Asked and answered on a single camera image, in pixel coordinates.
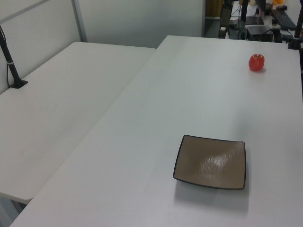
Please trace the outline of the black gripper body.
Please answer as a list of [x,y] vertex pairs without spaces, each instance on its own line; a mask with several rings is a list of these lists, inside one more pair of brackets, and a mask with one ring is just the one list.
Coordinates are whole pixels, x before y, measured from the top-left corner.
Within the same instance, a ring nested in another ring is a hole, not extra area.
[[227,27],[229,25],[231,14],[232,14],[232,7],[223,5],[220,15],[220,27]]

